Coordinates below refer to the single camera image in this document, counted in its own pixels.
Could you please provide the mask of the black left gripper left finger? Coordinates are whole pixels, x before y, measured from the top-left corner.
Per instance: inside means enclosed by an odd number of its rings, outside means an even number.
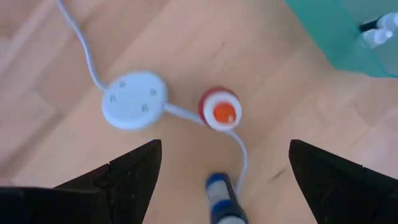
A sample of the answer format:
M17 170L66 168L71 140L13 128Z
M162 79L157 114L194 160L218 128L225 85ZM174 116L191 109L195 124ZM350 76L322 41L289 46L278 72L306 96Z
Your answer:
M162 162L162 142L151 140L114 160L57 186L63 190L99 191L108 224L142 224Z

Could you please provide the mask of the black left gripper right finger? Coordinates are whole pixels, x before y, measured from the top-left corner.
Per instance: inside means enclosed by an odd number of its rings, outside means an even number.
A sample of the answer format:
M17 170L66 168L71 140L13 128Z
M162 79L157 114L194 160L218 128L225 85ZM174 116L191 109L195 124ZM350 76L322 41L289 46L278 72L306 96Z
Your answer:
M298 139L289 161L318 224L398 224L398 179Z

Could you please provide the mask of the large blue food coloring bottle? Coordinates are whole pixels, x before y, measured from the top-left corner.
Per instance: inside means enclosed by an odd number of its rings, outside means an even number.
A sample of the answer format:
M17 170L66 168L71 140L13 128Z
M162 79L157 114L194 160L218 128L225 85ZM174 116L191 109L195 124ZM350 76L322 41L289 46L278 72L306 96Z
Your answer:
M209 201L210 224L249 224L227 174L211 174L205 191Z

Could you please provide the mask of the large red food coloring bottle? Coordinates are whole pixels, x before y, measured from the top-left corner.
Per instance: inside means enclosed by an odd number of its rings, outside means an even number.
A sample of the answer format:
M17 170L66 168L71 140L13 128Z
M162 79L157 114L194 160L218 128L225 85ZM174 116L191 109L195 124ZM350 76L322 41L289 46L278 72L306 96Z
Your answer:
M243 109L235 92L223 86L213 86L200 96L198 114L211 129L227 132L238 126Z

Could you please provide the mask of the small teal dropper bottle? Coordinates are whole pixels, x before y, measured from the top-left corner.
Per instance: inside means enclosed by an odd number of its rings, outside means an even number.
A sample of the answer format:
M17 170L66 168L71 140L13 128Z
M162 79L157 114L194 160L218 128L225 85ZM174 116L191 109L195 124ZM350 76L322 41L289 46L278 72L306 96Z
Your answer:
M369 48L385 44L393 35L393 31L389 29L370 29L361 33L361 37Z

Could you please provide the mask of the small dark blue dropper bottle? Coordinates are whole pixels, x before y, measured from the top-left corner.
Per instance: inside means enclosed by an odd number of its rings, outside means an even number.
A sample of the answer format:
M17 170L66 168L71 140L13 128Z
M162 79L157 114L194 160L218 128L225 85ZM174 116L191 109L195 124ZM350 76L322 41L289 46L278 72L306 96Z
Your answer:
M387 29L397 30L398 29L398 12L391 12L379 17L376 20L364 23L359 26L360 32L366 32L371 29Z

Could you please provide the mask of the translucent green plastic bin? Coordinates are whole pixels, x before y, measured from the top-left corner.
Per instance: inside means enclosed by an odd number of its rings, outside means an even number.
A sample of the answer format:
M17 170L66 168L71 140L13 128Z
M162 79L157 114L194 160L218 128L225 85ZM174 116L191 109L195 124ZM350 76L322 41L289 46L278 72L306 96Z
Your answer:
M398 78L398 29L371 47L359 27L398 12L398 0L284 0L304 29L338 70Z

